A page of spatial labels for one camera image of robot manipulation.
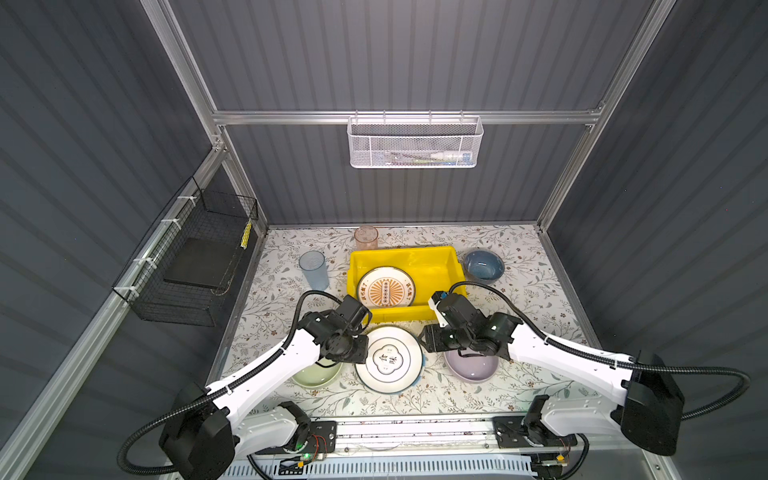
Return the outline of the white plate black clover pattern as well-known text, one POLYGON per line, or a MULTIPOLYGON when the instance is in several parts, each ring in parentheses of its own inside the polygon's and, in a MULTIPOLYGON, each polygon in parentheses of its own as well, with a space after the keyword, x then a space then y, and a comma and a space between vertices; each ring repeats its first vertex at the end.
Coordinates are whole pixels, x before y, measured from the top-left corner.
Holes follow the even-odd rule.
POLYGON ((421 376, 425 356, 416 337, 397 326, 381 326, 367 334, 369 344, 363 364, 356 364, 361 383, 379 394, 400 394, 421 376))

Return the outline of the orange sunburst plate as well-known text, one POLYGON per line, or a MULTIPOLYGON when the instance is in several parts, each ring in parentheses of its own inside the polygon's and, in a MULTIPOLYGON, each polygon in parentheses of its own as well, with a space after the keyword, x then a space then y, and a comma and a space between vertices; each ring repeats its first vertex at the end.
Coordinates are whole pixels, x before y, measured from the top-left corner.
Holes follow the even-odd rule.
POLYGON ((396 267, 377 267, 362 276, 357 298, 369 309, 411 306, 415 300, 415 281, 396 267))

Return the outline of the yellow plastic bin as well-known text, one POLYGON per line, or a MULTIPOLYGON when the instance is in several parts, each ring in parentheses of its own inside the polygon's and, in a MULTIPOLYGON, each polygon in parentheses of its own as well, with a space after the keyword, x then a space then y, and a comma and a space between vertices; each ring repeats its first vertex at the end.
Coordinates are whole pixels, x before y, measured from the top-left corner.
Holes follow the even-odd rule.
POLYGON ((451 246, 362 250, 350 255, 347 294, 359 300, 357 285, 362 276, 384 266, 396 267, 409 274, 415 281, 416 294, 408 307, 367 307, 373 314, 372 321, 378 324, 435 320, 435 313, 428 305, 430 297, 435 292, 449 290, 465 279, 457 252, 451 246))

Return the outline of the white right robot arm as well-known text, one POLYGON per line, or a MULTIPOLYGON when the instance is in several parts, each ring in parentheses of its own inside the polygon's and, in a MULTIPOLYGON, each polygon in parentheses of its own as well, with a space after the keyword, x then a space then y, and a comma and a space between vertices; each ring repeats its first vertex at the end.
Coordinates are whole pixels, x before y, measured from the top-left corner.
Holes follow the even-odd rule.
POLYGON ((484 315, 463 295, 438 291, 428 301, 436 323, 419 340, 430 353, 498 357, 542 367, 598 393, 598 398, 534 397, 518 431, 534 446, 569 443, 583 435, 621 433, 637 447, 660 456, 677 450, 684 396, 666 372, 633 371, 626 354, 606 352, 547 334, 523 319, 484 315))

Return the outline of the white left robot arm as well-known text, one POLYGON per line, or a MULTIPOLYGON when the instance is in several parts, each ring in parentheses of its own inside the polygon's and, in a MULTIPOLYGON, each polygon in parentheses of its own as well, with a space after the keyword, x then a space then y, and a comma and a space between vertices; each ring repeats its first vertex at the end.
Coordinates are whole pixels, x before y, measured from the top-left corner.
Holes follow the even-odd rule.
POLYGON ((265 449, 307 448, 311 422, 292 401, 255 419, 249 413, 300 371, 327 360, 362 364, 372 314, 351 296, 334 309, 296 310, 285 340, 247 366, 206 387, 190 384, 173 406, 181 414, 163 426, 159 446, 184 479, 217 479, 239 458, 265 449))

